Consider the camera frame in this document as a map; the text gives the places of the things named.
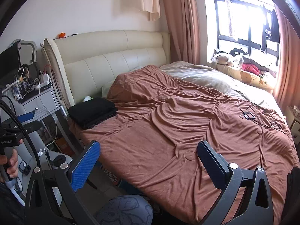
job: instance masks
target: person's leg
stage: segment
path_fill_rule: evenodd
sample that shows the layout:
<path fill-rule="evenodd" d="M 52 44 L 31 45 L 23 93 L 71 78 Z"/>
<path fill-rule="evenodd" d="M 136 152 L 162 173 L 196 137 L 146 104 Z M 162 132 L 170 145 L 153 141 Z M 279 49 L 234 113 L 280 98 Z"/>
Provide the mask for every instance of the person's leg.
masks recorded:
<path fill-rule="evenodd" d="M 100 225 L 151 225 L 153 210 L 141 196 L 125 195 L 111 199 L 95 218 Z"/>

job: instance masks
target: cream leather headboard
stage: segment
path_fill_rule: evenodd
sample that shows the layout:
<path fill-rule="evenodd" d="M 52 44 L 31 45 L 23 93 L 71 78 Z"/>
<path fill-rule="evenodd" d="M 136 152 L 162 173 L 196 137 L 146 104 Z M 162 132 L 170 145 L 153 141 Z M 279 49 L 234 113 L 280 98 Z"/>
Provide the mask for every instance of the cream leather headboard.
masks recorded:
<path fill-rule="evenodd" d="M 120 73 L 169 64 L 170 38 L 167 32 L 96 31 L 46 38 L 43 55 L 52 67 L 58 98 L 68 109 L 86 96 L 99 95 Z"/>

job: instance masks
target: beige bedding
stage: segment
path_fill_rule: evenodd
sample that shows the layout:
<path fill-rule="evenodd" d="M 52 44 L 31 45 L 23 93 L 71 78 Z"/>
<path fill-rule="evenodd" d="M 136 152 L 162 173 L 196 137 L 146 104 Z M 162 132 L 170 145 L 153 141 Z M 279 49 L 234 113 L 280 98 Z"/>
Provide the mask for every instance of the beige bedding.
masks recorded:
<path fill-rule="evenodd" d="M 91 130 L 75 124 L 71 130 L 85 144 L 100 142 L 100 162 L 110 171 L 170 214 L 196 224 L 220 194 L 196 155 L 198 142 L 207 140 L 228 162 L 244 169 L 265 168 L 274 224 L 279 223 L 287 174 L 299 160 L 290 131 L 275 111 L 266 110 L 281 131 L 241 117 L 238 103 L 245 109 L 249 102 L 175 79 L 153 65 L 120 74 L 107 98 L 116 103 L 117 116 Z M 255 114 L 264 124 L 272 119 L 261 110 Z M 239 192 L 227 221 L 241 197 Z"/>

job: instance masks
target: orange star-shaped object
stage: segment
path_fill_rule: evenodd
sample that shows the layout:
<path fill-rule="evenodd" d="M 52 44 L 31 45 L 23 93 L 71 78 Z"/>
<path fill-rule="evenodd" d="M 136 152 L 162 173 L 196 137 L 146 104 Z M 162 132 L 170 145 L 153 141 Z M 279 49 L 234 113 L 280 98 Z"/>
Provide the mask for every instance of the orange star-shaped object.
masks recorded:
<path fill-rule="evenodd" d="M 59 35 L 58 35 L 58 38 L 64 38 L 66 36 L 66 33 L 60 33 Z"/>

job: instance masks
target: bed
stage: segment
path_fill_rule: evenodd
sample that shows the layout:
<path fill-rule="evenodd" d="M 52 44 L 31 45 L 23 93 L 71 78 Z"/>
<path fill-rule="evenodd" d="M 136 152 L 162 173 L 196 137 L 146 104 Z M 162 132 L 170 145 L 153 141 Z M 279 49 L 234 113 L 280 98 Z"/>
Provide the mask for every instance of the bed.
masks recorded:
<path fill-rule="evenodd" d="M 91 130 L 70 124 L 85 144 L 90 140 L 101 143 L 100 162 L 107 169 L 170 214 L 196 224 L 220 193 L 195 153 L 198 142 L 207 140 L 241 168 L 265 168 L 274 224 L 279 223 L 287 174 L 299 166 L 299 160 L 290 131 L 270 94 L 260 94 L 259 98 L 258 91 L 247 88 L 252 86 L 245 87 L 229 76 L 217 83 L 220 72 L 209 67 L 185 62 L 168 65 L 167 33 L 103 31 L 46 39 L 44 55 L 53 68 L 58 97 L 66 107 L 87 95 L 101 94 L 101 88 L 115 79 L 107 99 L 115 102 L 117 116 Z M 138 66 L 143 68 L 128 73 Z M 256 100 L 263 107 L 256 112 L 260 122 L 275 119 L 281 130 L 244 119 L 239 108 L 248 107 L 246 100 Z M 227 221 L 241 196 L 242 190 Z"/>

